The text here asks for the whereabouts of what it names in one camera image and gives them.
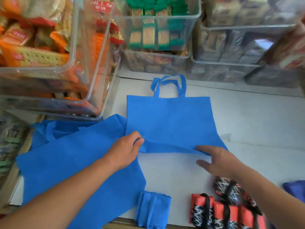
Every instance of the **person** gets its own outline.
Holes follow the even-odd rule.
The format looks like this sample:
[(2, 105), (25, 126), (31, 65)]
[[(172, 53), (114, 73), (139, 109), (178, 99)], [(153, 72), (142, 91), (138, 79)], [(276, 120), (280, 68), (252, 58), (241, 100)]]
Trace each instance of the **person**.
[[(103, 158), (59, 183), (0, 220), (1, 229), (65, 229), (89, 197), (119, 169), (132, 163), (144, 139), (138, 132), (117, 140)], [(305, 204), (278, 188), (229, 151), (214, 146), (196, 150), (212, 156), (197, 165), (215, 176), (237, 181), (277, 229), (305, 228)]]

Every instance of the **finger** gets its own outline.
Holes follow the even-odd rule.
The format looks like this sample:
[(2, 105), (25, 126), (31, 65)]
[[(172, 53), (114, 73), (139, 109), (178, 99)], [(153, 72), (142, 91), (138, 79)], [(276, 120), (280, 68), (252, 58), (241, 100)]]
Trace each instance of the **finger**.
[(204, 161), (204, 160), (197, 160), (196, 164), (199, 165), (200, 167), (204, 168), (206, 171), (210, 173), (211, 170), (211, 164)]
[(138, 154), (140, 147), (141, 145), (143, 145), (143, 143), (144, 143), (144, 138), (140, 138), (139, 140), (137, 140), (132, 147), (132, 154)]
[(141, 138), (141, 135), (137, 131), (133, 131), (130, 135), (128, 135), (128, 141), (130, 143), (134, 143), (138, 138)]
[(215, 154), (216, 149), (217, 149), (216, 146), (211, 146), (211, 145), (197, 145), (195, 147), (195, 150), (208, 153), (211, 156), (213, 156)]

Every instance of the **person's left hand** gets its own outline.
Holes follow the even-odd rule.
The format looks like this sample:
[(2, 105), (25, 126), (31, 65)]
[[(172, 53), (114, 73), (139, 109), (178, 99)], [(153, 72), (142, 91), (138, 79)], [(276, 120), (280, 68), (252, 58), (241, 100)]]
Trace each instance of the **person's left hand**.
[(102, 159), (110, 162), (115, 171), (123, 169), (136, 159), (143, 142), (144, 138), (134, 131), (118, 139)]

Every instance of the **hand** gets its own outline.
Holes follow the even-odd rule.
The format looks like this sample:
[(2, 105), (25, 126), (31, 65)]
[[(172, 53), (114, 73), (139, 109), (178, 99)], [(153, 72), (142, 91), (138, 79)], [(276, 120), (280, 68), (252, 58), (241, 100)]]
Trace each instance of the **hand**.
[(136, 159), (143, 142), (144, 138), (134, 131), (132, 134), (118, 139), (102, 159), (107, 160), (116, 172), (127, 167)]
[(235, 179), (236, 172), (243, 165), (234, 154), (221, 147), (198, 145), (195, 150), (206, 152), (212, 156), (212, 163), (197, 160), (196, 164), (215, 176)]

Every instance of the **person's right arm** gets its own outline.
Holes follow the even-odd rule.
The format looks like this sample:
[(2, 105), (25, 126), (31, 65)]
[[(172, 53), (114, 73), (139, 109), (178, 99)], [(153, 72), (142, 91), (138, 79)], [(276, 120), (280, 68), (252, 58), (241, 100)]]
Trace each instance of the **person's right arm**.
[(211, 164), (197, 160), (197, 165), (212, 175), (237, 181), (256, 201), (260, 210), (277, 229), (305, 228), (305, 204), (303, 202), (277, 187), (223, 148), (197, 146), (196, 149), (212, 156)]

